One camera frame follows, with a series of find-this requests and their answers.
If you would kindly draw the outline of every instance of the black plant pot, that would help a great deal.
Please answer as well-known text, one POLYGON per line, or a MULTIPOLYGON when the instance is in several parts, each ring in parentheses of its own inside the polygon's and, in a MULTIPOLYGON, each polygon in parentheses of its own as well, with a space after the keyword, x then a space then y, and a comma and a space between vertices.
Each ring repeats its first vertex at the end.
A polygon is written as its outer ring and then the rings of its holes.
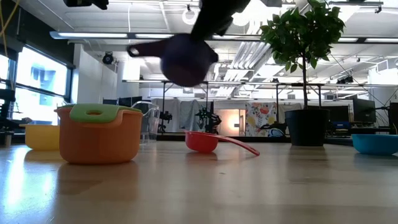
POLYGON ((294 146, 323 146, 329 110, 286 111, 285 118, 294 146))

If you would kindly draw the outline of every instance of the green lid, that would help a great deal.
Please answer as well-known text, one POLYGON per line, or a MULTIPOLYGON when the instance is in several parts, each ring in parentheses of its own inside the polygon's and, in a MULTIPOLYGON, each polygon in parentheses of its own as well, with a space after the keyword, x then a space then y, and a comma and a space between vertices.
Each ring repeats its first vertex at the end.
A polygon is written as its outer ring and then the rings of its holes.
POLYGON ((130 110, 140 112, 134 108, 118 105, 102 105, 96 103, 80 103, 76 105, 66 105, 62 108, 73 107, 69 117, 73 121, 82 123, 109 123, 115 120, 119 110, 130 110))

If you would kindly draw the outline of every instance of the red measuring cup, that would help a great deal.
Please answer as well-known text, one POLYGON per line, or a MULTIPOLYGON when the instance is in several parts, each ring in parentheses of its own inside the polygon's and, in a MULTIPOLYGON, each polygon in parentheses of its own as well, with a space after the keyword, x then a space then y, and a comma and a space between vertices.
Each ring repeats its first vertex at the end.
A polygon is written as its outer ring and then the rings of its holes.
POLYGON ((201 133, 198 131, 185 131, 185 144, 188 148, 198 151, 209 153, 216 149, 218 141, 225 141, 241 146, 247 151, 253 153, 256 156, 260 155, 260 152, 255 150, 248 144, 238 141, 233 138, 228 138, 224 136, 219 136, 210 133, 201 133))

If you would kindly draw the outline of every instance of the window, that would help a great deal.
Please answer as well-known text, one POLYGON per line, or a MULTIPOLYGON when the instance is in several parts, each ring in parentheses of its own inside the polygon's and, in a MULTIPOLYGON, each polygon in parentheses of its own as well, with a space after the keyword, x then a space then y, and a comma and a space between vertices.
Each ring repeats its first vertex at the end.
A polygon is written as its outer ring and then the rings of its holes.
POLYGON ((54 60, 26 47, 19 53, 17 67, 19 84, 65 95, 67 76, 68 68, 54 60))
POLYGON ((8 77, 8 58, 0 55, 0 78, 7 79, 8 77))
POLYGON ((58 124, 58 116, 54 110, 63 105, 63 98, 23 88, 16 89, 13 119, 30 118, 33 124, 58 124))

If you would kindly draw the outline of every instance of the glass pitcher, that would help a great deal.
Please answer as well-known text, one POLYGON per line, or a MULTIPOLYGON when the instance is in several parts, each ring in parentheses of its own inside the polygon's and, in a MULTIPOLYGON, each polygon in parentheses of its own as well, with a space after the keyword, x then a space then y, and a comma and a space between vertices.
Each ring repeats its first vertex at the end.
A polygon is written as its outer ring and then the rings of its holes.
POLYGON ((159 106, 146 101, 138 101, 131 108, 142 111, 141 144, 156 142, 157 128, 159 125, 159 106))

